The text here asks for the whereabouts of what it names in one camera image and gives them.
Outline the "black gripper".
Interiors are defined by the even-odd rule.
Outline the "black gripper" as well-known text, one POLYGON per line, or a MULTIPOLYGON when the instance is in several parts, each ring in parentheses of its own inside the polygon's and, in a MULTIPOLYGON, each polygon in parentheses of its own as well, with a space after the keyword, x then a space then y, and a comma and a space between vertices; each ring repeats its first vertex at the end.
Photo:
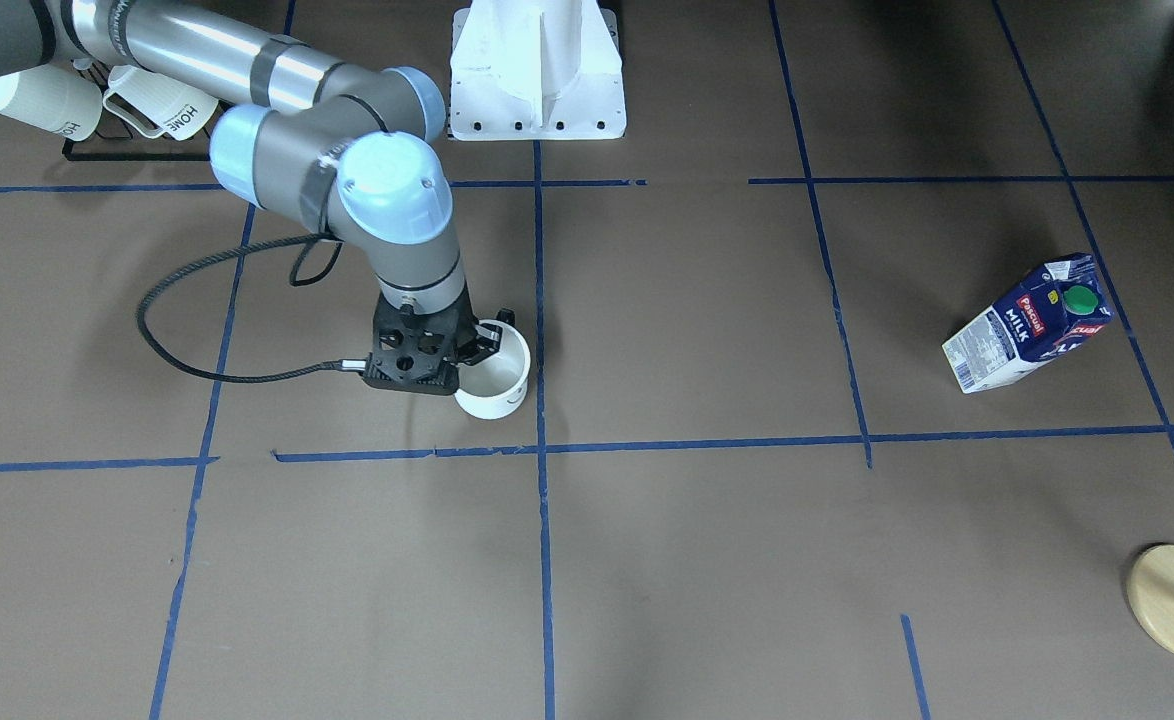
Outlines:
POLYGON ((502 348, 502 325, 497 319, 475 322, 468 331, 460 334, 456 346, 456 365, 475 366, 499 354, 502 348))

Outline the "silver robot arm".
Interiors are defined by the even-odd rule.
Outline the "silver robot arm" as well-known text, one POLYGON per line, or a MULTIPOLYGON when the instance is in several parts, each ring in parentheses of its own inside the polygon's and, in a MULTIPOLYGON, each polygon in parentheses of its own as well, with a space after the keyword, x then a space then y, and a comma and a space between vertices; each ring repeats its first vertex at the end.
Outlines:
POLYGON ((412 383, 500 350, 502 327, 468 301, 427 74, 367 70, 183 1, 0 1, 0 78, 38 85, 25 123, 92 135, 101 90, 60 69, 80 60, 225 101, 209 161, 227 191, 366 253, 382 288, 369 375, 412 383))

